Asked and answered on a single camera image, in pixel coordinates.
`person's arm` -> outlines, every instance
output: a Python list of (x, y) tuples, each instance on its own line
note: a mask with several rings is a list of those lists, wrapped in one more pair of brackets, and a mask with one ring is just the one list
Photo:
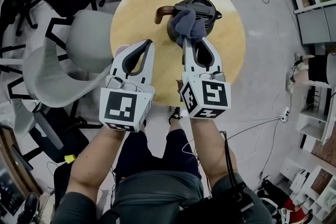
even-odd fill
[[(225, 158), (225, 141), (213, 120), (190, 119), (198, 159), (203, 167), (211, 187), (228, 174)], [(232, 167), (238, 172), (237, 161), (230, 150)]]
[(109, 173), (125, 132), (102, 127), (72, 165), (67, 193), (80, 193), (97, 202), (100, 185)]

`gray floor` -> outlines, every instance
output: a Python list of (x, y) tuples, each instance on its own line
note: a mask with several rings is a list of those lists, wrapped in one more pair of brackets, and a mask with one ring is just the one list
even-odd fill
[[(292, 13), (292, 0), (270, 0), (268, 5), (261, 0), (231, 1), (244, 24), (247, 50), (244, 66), (232, 85), (232, 109), (216, 120), (218, 128), (227, 131), (229, 137), (266, 121), (264, 119), (273, 119), (284, 111), (290, 103), (290, 95), (285, 91), (285, 75), (293, 64), (294, 52), (303, 51), (298, 26)], [(118, 3), (106, 3), (100, 10), (113, 14), (117, 5)], [(23, 57), (43, 44), (43, 37), (50, 19), (58, 15), (46, 3), (41, 3), (33, 10), (32, 17), (39, 23), (38, 29), (32, 30), (25, 24), (23, 35), (17, 38), (14, 35), (15, 25), (11, 25), (4, 37), (4, 46), (27, 44)], [(63, 39), (66, 38), (66, 28), (56, 29), (56, 33)], [(8, 100), (6, 85), (14, 79), (13, 74), (1, 74), (0, 103)], [(22, 86), (16, 91), (24, 92), (25, 89)], [(295, 130), (295, 122), (305, 93), (305, 87), (295, 89), (289, 121), (286, 124), (279, 122), (277, 126), (274, 148), (265, 168), (265, 175), (276, 178), (290, 146), (300, 143), (301, 137)], [(99, 89), (96, 89), (80, 102), (81, 115), (90, 120), (97, 120), (98, 101)], [(155, 156), (163, 154), (165, 134), (169, 127), (166, 114), (167, 108), (160, 105), (154, 105), (149, 114), (146, 132), (149, 148)], [(184, 118), (182, 125), (191, 139), (188, 119)], [(259, 174), (271, 151), (275, 125), (276, 122), (271, 122), (253, 128), (229, 141), (238, 159), (239, 171), (251, 188), (258, 186)], [(85, 134), (91, 139), (95, 132), (89, 131)], [(29, 135), (18, 142), (23, 153), (36, 146)], [(52, 175), (47, 169), (49, 160), (42, 153), (30, 162), (34, 166), (33, 176), (43, 187), (54, 185)], [(53, 173), (56, 165), (49, 163), (48, 167)], [(203, 180), (203, 182), (207, 194), (206, 181)], [(109, 174), (101, 189), (111, 191), (112, 185), (113, 178)]]

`table top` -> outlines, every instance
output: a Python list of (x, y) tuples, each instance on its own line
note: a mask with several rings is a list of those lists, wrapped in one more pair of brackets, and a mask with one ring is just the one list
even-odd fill
[[(156, 9), (174, 5), (182, 0), (122, 0), (111, 25), (111, 49), (130, 45), (140, 40), (151, 39), (155, 44), (152, 86), (156, 93), (154, 101), (171, 106), (181, 106), (176, 80), (184, 72), (182, 49), (170, 40), (166, 23), (154, 23)], [(210, 0), (223, 18), (216, 21), (207, 39), (222, 57), (226, 81), (233, 83), (243, 66), (245, 56), (245, 33), (237, 10), (230, 0)]]

